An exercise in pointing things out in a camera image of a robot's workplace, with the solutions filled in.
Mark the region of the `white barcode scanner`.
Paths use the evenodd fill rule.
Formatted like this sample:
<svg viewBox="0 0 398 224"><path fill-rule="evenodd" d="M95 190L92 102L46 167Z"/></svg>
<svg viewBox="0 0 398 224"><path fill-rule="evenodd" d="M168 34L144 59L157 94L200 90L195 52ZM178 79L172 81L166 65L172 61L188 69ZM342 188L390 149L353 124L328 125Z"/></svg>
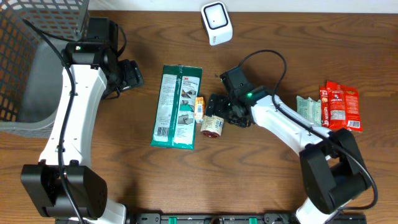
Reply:
<svg viewBox="0 0 398 224"><path fill-rule="evenodd" d="M233 26L225 4L211 2L201 8L201 21L211 46L228 42L233 37Z"/></svg>

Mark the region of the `red snack packet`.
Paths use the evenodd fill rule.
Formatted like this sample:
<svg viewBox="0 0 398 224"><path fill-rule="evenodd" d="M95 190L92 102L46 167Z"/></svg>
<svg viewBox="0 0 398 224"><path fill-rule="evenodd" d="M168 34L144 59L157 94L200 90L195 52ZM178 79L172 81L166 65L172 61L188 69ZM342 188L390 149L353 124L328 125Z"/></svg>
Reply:
<svg viewBox="0 0 398 224"><path fill-rule="evenodd" d="M353 87L326 82L329 125L332 130L345 128L361 133L363 126L359 113L359 92Z"/></svg>

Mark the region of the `light teal wipes pack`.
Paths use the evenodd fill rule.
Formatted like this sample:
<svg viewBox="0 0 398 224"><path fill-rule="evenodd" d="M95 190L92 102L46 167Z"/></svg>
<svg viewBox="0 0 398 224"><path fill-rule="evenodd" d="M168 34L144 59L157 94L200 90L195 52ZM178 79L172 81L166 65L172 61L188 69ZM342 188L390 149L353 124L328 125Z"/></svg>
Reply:
<svg viewBox="0 0 398 224"><path fill-rule="evenodd" d="M307 99L301 96L296 97L297 113L318 126L322 125L321 100Z"/></svg>

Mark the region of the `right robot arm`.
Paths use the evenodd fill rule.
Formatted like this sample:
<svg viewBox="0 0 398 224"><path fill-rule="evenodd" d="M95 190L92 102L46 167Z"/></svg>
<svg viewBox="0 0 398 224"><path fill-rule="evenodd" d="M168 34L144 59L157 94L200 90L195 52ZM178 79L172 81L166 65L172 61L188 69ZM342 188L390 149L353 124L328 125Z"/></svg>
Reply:
<svg viewBox="0 0 398 224"><path fill-rule="evenodd" d="M285 105L266 87L254 87L240 67L220 76L227 94L212 94L206 118L241 128L256 124L273 133L298 156L307 199L281 223L366 223L360 208L347 204L374 185L358 144L347 129L317 126Z"/></svg>

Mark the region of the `narrow red stick packet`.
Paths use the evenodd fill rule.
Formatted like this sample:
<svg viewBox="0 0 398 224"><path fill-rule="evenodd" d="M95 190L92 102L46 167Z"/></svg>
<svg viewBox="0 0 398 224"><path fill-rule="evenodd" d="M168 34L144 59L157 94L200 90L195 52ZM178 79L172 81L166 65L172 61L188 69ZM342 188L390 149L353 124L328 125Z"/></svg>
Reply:
<svg viewBox="0 0 398 224"><path fill-rule="evenodd" d="M322 126L328 128L330 125L328 92L324 86L320 87L320 100L321 100L321 111L322 111Z"/></svg>

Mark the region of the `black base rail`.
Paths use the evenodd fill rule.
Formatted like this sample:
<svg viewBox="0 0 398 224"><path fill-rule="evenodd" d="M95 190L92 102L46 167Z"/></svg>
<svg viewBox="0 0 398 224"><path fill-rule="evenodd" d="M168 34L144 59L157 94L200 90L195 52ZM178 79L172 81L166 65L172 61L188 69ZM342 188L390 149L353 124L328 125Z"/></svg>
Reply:
<svg viewBox="0 0 398 224"><path fill-rule="evenodd" d="M299 221L289 213L265 213L263 215L161 215L140 213L131 215L131 224L292 224Z"/></svg>

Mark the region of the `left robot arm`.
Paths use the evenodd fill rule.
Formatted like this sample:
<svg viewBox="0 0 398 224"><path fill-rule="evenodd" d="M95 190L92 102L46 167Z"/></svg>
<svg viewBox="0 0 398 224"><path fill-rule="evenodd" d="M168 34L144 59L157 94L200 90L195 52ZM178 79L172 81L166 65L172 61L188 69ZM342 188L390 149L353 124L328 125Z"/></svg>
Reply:
<svg viewBox="0 0 398 224"><path fill-rule="evenodd" d="M40 216L56 223L136 221L127 206L108 197L106 181L91 168L91 140L101 100L142 86L137 63L121 59L123 29L105 17L89 20L86 35L55 54L62 64L62 93L49 140L21 182Z"/></svg>

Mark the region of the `small orange white carton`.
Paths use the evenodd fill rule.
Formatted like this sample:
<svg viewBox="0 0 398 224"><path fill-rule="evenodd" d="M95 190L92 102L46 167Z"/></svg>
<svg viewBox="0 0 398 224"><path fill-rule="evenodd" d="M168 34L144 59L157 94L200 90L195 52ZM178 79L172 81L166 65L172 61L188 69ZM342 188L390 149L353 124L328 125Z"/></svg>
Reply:
<svg viewBox="0 0 398 224"><path fill-rule="evenodd" d="M195 99L195 108L194 108L194 118L197 123L202 123L204 118L204 109L205 109L205 99L202 96L198 96Z"/></svg>

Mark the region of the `green lid jar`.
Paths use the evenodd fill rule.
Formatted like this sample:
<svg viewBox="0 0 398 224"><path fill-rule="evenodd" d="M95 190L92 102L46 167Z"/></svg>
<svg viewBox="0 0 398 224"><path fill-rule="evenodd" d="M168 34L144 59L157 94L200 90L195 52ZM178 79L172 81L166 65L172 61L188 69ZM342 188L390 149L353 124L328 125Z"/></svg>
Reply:
<svg viewBox="0 0 398 224"><path fill-rule="evenodd" d="M209 138L219 138L222 134L224 119L205 115L201 124L201 133Z"/></svg>

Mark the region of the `green white packet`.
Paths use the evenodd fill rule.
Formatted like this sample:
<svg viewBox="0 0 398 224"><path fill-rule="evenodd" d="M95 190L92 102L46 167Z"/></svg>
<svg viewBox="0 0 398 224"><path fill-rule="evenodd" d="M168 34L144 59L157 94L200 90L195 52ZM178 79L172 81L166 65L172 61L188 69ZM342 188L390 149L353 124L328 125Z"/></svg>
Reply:
<svg viewBox="0 0 398 224"><path fill-rule="evenodd" d="M202 73L199 67L163 66L151 146L194 149L195 100Z"/></svg>

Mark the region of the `grey plastic mesh basket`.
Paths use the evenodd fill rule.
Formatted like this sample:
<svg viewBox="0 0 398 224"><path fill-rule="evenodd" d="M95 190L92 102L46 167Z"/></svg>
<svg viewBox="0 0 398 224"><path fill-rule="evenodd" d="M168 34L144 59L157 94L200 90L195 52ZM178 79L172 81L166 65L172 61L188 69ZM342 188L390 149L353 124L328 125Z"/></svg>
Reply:
<svg viewBox="0 0 398 224"><path fill-rule="evenodd" d="M1 1L1 132L48 138L62 91L63 66L25 21L58 51L85 36L88 0Z"/></svg>

